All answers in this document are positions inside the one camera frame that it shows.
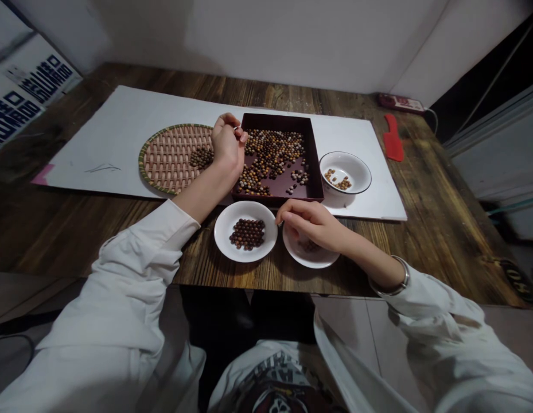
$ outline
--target rectangular tray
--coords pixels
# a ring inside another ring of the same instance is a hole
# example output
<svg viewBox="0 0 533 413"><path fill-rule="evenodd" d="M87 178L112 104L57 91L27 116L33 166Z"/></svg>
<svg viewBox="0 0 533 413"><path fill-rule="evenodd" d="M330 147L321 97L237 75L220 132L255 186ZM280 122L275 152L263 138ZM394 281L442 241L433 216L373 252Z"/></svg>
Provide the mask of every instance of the rectangular tray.
<svg viewBox="0 0 533 413"><path fill-rule="evenodd" d="M242 129L262 129L274 130L281 132L297 132L304 136L304 145L306 154L306 163L309 165L308 173L310 174L308 185L298 185L293 190L293 195L289 195L285 190L296 183L291 179L291 172L285 171L279 175L275 180L265 178L262 180L264 185L270 187L270 193L273 196L250 195L243 192L237 193L238 184L232 188L232 198L234 201L256 201L261 204L271 207L279 208L288 199L300 199L305 201L324 200L324 187L322 185L322 177L320 172L320 162L318 160L318 152L316 151L316 142L314 140L314 131L312 130L312 122L309 118L299 118L297 116L280 116L280 115L262 115L262 114L243 114ZM255 156L245 156L246 165L250 166L255 159ZM301 166L302 157L296 159L294 165L290 170L303 169Z"/></svg>

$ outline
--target wooden table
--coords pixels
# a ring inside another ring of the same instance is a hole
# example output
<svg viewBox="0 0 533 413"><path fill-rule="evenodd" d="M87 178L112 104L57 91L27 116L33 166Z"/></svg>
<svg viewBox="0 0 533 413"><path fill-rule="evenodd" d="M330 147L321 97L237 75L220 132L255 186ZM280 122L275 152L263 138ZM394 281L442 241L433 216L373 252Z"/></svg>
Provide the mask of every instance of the wooden table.
<svg viewBox="0 0 533 413"><path fill-rule="evenodd" d="M83 277L99 247L153 211L160 200L46 188L30 180L98 110L117 85L210 102L367 119L383 146L388 130L373 96L106 64L36 119L0 152L0 271ZM478 303L524 307L491 257L512 257L421 116L394 112L404 145L388 167L408 222L342 219ZM218 207L186 245L174 282L185 285L373 296L363 272L340 258L323 270L297 264L281 233L259 263L225 258L212 229Z"/></svg>

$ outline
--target woven bamboo tray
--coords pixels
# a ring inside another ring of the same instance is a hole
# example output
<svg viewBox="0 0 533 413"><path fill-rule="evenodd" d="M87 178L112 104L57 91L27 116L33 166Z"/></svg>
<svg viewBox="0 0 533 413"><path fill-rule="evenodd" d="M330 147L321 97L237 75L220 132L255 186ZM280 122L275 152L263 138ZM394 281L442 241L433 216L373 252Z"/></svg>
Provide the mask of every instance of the woven bamboo tray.
<svg viewBox="0 0 533 413"><path fill-rule="evenodd" d="M211 126L184 123L169 126L149 138L138 156L142 178L154 188L178 195L199 176L190 166L192 151L212 149Z"/></svg>

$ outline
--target white board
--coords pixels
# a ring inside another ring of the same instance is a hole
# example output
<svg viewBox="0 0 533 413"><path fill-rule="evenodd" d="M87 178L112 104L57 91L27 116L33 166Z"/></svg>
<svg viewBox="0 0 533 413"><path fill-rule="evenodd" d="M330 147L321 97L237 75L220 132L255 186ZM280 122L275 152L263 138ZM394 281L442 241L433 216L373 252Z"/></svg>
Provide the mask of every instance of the white board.
<svg viewBox="0 0 533 413"><path fill-rule="evenodd" d="M56 154L36 184L117 194L167 198L140 177L138 154L144 142L157 131L179 123L213 126L218 116L232 112L302 116L312 120L318 156L346 151L369 167L372 184L346 206L337 197L325 195L324 205L337 216L406 221L400 195L388 170L371 123L335 116L296 114L244 108L181 98L119 86L94 116Z"/></svg>

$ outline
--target white ceramic bowl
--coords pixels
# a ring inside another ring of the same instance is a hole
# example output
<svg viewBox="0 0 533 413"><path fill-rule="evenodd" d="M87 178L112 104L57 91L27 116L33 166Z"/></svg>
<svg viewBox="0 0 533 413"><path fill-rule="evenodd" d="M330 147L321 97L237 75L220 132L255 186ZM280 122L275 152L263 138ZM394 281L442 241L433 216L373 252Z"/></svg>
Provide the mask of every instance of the white ceramic bowl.
<svg viewBox="0 0 533 413"><path fill-rule="evenodd" d="M333 264L337 258L339 258L338 253L328 251L320 246L316 246L317 249L314 251L307 252L303 244L309 241L309 238L304 234L299 234L299 240L296 240L294 237L289 234L287 230L287 225L283 225L283 243L289 251L289 254L297 261L299 264L304 265L309 268L325 268Z"/></svg>
<svg viewBox="0 0 533 413"><path fill-rule="evenodd" d="M264 243L260 247L253 248L252 251L245 251L243 248L237 249L230 242L230 235L234 232L234 225L239 219L250 219L254 221L264 221ZM264 258L278 238L278 226L275 223L275 216L264 205L253 201L239 201L223 210L215 223L215 242L220 252L231 260L238 262L253 262Z"/></svg>
<svg viewBox="0 0 533 413"><path fill-rule="evenodd" d="M329 182L325 173L334 169L331 179L337 178L335 182ZM360 158L346 152L329 152L320 159L320 171L324 188L331 194L356 195L364 192L371 185L371 172L368 166ZM336 188L334 184L341 182L345 176L352 186L347 190Z"/></svg>

